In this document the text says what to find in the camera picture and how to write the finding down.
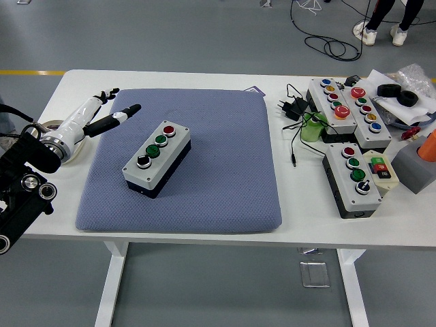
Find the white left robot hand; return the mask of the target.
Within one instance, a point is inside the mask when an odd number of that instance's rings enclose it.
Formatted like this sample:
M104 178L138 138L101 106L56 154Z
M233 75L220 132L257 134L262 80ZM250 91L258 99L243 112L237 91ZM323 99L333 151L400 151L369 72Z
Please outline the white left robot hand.
M134 104L120 112L115 112L91 123L99 109L109 100L114 99L119 91L118 88L110 89L90 97L76 111L70 114L57 130L45 134L41 141L57 147L63 153L63 156L67 157L73 153L75 144L83 140L85 136L92 138L119 126L137 113L142 106Z

